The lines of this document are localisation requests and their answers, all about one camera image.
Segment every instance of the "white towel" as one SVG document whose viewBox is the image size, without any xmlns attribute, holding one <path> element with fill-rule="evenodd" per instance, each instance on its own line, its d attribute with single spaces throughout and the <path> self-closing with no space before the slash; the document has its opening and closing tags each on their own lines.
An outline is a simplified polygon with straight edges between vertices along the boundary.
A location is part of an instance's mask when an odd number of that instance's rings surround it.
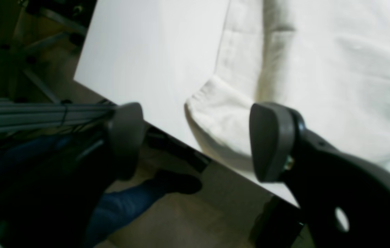
<svg viewBox="0 0 390 248">
<path fill-rule="evenodd" d="M 250 107 L 263 101 L 390 171 L 390 1 L 231 0 L 215 75 L 187 106 L 215 141 L 251 156 Z"/>
</svg>

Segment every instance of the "person's leg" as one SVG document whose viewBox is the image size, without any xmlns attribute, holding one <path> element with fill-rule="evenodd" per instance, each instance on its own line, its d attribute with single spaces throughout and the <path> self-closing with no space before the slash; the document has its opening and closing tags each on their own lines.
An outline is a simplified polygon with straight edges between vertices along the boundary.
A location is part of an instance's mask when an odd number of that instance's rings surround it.
<svg viewBox="0 0 390 248">
<path fill-rule="evenodd" d="M 154 179 L 121 192 L 103 195 L 86 231 L 84 247 L 91 248 L 144 213 L 166 193 L 193 194 L 201 182 L 189 175 L 160 171 Z"/>
</svg>

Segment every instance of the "white tabletop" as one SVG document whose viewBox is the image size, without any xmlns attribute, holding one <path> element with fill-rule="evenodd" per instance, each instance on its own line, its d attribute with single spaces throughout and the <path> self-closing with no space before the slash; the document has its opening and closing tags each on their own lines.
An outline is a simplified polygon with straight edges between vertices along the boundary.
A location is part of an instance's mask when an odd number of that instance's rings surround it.
<svg viewBox="0 0 390 248">
<path fill-rule="evenodd" d="M 257 181 L 251 159 L 212 141 L 186 100 L 213 75 L 228 0 L 99 0 L 74 79 L 297 206 L 284 184 Z"/>
</svg>

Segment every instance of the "beige floor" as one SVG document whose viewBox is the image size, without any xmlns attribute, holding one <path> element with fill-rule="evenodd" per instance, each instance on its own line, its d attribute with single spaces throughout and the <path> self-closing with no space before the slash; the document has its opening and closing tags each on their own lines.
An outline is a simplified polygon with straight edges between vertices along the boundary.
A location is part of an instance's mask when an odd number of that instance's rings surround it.
<svg viewBox="0 0 390 248">
<path fill-rule="evenodd" d="M 0 44 L 9 44 L 19 8 L 15 1 L 0 0 Z M 28 17 L 25 43 L 63 30 L 44 18 Z M 60 99 L 75 103 L 95 103 L 101 96 L 72 80 L 80 49 L 67 40 L 36 54 L 34 71 Z M 0 59 L 0 97 L 25 96 L 31 101 L 47 99 L 19 74 L 17 87 L 8 84 L 9 70 Z M 171 194 L 160 199 L 144 215 L 122 228 L 100 244 L 99 248 L 247 248 L 253 224 L 272 195 L 239 175 L 213 162 L 202 175 L 187 163 L 165 152 L 144 146 L 138 171 L 129 182 L 115 182 L 108 192 L 123 190 L 153 176 L 158 168 L 199 176 L 203 190 L 193 196 Z M 309 235 L 303 233 L 296 247 L 312 247 Z"/>
</svg>

